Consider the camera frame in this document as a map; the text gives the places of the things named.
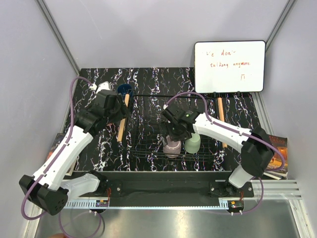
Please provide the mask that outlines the lilac mug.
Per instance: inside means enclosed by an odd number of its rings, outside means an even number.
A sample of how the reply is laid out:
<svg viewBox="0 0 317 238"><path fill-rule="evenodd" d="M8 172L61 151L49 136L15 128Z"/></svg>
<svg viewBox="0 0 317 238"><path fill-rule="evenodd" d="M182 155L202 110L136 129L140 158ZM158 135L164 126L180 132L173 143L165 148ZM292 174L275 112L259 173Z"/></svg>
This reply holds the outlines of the lilac mug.
<svg viewBox="0 0 317 238"><path fill-rule="evenodd" d="M181 141L172 141L170 136L166 137L166 142L163 141L163 153L168 158L176 158L181 153Z"/></svg>

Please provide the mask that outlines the dark blue mug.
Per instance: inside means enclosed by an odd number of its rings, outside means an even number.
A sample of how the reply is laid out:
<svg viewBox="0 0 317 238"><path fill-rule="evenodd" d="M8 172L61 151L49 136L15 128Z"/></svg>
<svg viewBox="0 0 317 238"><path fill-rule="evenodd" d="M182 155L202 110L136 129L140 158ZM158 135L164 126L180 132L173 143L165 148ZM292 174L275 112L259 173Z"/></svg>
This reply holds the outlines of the dark blue mug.
<svg viewBox="0 0 317 238"><path fill-rule="evenodd" d="M134 93L134 88L130 84L121 84L117 88L117 93L120 94L123 98L125 98L126 95L132 97Z"/></svg>

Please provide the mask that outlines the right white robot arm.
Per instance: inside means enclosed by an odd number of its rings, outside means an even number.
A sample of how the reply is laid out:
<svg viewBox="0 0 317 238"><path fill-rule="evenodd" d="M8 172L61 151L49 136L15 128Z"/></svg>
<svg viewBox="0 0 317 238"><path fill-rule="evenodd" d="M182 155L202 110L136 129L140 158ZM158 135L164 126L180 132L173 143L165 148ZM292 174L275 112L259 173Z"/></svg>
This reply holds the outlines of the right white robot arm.
<svg viewBox="0 0 317 238"><path fill-rule="evenodd" d="M229 196L237 196L252 178L261 178L274 156L269 136L261 127L253 130L233 126L204 113L202 110L185 111L174 104L163 107L165 121L159 123L163 140L186 141L194 134L208 136L223 142L240 153L241 162L225 184Z"/></svg>

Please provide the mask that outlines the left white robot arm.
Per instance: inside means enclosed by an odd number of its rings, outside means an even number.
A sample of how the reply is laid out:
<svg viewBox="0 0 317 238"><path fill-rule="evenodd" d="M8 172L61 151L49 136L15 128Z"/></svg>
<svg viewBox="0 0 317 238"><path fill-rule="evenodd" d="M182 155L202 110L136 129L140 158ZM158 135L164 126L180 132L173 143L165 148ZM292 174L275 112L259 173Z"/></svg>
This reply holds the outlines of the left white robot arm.
<svg viewBox="0 0 317 238"><path fill-rule="evenodd" d="M89 171L78 178L64 181L70 166L83 149L108 124L128 117L124 98L110 90L100 90L91 105L71 118L70 128L49 159L32 176L19 180L26 201L48 214L58 214L67 201L87 193L102 196L107 192L107 177Z"/></svg>

